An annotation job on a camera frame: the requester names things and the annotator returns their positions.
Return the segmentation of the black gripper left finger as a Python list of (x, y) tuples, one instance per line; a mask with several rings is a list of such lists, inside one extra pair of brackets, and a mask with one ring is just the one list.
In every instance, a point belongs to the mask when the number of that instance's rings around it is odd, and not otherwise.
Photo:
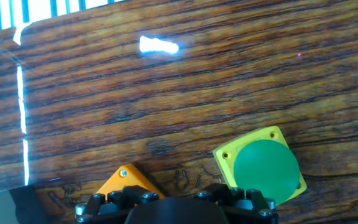
[(141, 186), (125, 186), (107, 195), (94, 194), (86, 202), (81, 215), (76, 214), (77, 224), (124, 224), (137, 205), (159, 199), (155, 192)]

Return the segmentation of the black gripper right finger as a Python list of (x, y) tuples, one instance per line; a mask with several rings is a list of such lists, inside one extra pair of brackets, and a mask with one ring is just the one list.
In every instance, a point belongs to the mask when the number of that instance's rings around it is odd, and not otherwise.
[(214, 183), (193, 194), (193, 198), (213, 205), (226, 223), (278, 224), (275, 200), (265, 198), (256, 189)]

